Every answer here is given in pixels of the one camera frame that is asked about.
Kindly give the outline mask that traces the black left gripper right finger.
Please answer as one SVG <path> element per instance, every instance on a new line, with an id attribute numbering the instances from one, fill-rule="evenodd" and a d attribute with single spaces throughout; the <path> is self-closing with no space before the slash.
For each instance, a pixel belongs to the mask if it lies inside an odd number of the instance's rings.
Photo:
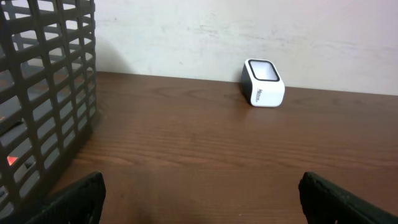
<path id="1" fill-rule="evenodd" d="M 397 217 L 357 197 L 314 172 L 299 185 L 300 204 L 308 223 L 396 224 Z"/>

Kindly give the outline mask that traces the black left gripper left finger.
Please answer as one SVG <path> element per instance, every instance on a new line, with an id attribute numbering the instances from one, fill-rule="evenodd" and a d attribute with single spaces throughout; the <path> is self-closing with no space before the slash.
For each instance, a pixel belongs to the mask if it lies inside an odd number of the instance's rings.
<path id="1" fill-rule="evenodd" d="M 103 175 L 93 172 L 34 206 L 25 222 L 98 224 L 105 197 Z"/>

